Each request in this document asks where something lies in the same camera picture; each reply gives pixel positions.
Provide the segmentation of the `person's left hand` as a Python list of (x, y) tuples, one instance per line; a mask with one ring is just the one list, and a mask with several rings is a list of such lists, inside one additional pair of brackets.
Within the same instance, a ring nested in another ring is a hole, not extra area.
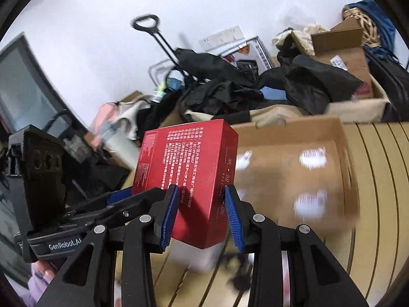
[(56, 269), (48, 261), (39, 260), (33, 263), (33, 265), (47, 281), (52, 281), (55, 278)]

